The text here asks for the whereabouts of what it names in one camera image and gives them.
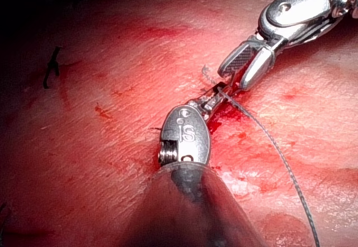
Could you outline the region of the left arm needle driver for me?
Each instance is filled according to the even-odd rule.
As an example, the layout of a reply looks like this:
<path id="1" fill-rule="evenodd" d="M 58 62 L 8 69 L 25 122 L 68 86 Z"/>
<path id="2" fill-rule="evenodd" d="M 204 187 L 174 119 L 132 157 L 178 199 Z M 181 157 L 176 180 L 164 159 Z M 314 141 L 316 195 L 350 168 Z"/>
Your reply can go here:
<path id="1" fill-rule="evenodd" d="M 208 117 L 199 99 L 171 109 L 161 128 L 159 164 L 187 161 L 207 165 L 211 151 Z"/>

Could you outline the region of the right arm needle driver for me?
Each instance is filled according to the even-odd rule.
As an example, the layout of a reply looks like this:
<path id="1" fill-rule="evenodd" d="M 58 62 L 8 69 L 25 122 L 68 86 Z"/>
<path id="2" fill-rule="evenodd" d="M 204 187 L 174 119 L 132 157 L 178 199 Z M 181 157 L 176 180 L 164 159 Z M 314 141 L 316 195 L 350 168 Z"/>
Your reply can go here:
<path id="1" fill-rule="evenodd" d="M 357 0 L 274 0 L 259 17 L 252 49 L 277 53 L 313 41 L 346 15 L 357 17 Z"/>

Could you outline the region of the left arm needle driver jaw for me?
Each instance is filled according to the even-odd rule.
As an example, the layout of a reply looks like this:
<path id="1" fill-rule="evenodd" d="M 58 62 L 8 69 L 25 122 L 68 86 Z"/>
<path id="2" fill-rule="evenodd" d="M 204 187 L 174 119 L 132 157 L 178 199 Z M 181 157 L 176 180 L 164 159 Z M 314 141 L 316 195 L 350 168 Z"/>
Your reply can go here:
<path id="1" fill-rule="evenodd" d="M 226 99 L 225 95 L 230 95 L 232 91 L 229 89 L 217 89 L 212 98 L 208 101 L 208 109 L 215 110 Z"/>
<path id="2" fill-rule="evenodd" d="M 214 85 L 212 88 L 210 88 L 208 91 L 205 91 L 201 96 L 200 99 L 212 99 L 219 93 L 219 88 L 224 88 L 225 83 L 219 82 L 218 84 Z"/>

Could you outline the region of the right arm needle driver jaw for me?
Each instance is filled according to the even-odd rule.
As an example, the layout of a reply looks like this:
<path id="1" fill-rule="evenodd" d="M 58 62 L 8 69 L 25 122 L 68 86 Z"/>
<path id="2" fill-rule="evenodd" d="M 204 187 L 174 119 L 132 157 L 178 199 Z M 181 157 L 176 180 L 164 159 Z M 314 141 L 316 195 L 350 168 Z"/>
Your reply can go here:
<path id="1" fill-rule="evenodd" d="M 274 60 L 275 54 L 271 50 L 267 48 L 260 49 L 242 76 L 239 82 L 239 89 L 243 91 L 250 90 L 272 67 Z"/>
<path id="2" fill-rule="evenodd" d="M 240 72 L 245 66 L 252 66 L 262 50 L 260 41 L 244 41 L 235 48 L 221 63 L 218 74 L 225 78 Z"/>

